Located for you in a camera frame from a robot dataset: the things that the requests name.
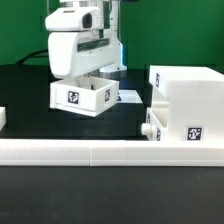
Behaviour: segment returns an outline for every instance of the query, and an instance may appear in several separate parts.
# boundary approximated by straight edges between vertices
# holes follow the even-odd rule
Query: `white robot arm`
[[[97,69],[102,72],[125,70],[121,62],[122,45],[117,38],[119,2],[60,2],[65,7],[46,18],[46,28],[51,32],[48,48],[54,76],[66,79]]]

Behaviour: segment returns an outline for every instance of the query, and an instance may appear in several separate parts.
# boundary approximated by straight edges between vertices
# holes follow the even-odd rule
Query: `white container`
[[[0,131],[4,127],[5,123],[6,123],[5,108],[0,107]]]
[[[224,76],[205,67],[151,66],[142,133],[157,141],[223,141]]]
[[[51,83],[50,108],[95,117],[117,103],[119,82],[76,77]]]

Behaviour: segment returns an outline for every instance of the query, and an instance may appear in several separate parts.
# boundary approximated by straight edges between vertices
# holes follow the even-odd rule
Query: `black table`
[[[0,138],[145,140],[150,104],[144,71],[121,88],[143,104],[119,104],[96,118],[50,110],[45,66],[0,67]],[[0,167],[2,224],[223,224],[224,170],[205,167]]]

